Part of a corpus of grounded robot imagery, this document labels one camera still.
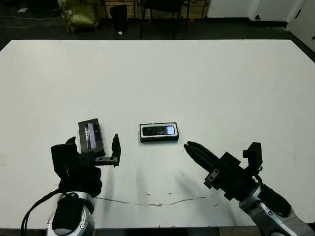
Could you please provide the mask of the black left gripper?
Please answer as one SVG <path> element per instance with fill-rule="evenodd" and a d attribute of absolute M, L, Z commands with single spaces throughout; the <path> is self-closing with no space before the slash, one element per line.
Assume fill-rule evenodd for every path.
<path fill-rule="evenodd" d="M 75 145 L 76 137 L 69 138 L 66 145 Z M 112 142 L 112 156 L 95 157 L 92 152 L 78 155 L 78 161 L 65 168 L 59 189 L 61 192 L 85 192 L 92 197 L 100 194 L 102 189 L 100 166 L 119 166 L 121 146 L 118 134 Z"/>

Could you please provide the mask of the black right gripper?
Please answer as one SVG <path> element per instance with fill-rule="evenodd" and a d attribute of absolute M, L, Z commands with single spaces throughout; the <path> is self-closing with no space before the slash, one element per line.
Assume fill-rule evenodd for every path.
<path fill-rule="evenodd" d="M 196 142 L 188 142 L 184 148 L 199 166 L 209 172 L 204 184 L 210 189 L 221 189 L 228 200 L 235 198 L 241 201 L 255 187 L 253 176 L 258 173 L 257 151 L 243 152 L 243 157 L 248 160 L 248 166 L 242 168 L 240 160 L 228 152 L 218 158 Z"/>

